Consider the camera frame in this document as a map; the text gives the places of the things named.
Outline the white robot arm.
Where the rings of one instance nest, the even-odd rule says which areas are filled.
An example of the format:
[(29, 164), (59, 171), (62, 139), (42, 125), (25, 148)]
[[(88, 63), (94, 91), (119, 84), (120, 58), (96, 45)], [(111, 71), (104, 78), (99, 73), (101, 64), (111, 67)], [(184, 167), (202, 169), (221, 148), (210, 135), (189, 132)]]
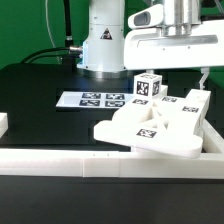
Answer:
[(90, 0), (89, 35), (80, 69), (95, 77), (128, 70), (224, 66), (224, 7), (202, 15), (204, 0), (143, 0), (147, 7), (124, 17), (124, 0)]

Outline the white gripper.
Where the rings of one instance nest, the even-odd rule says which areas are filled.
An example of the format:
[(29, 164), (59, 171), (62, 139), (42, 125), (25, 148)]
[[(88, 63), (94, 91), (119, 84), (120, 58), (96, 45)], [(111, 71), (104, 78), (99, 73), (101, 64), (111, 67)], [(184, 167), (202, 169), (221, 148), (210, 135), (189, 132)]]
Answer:
[(129, 70), (200, 68), (199, 89), (209, 67), (224, 66), (224, 13), (200, 14), (199, 3), (157, 3), (128, 18), (124, 65)]

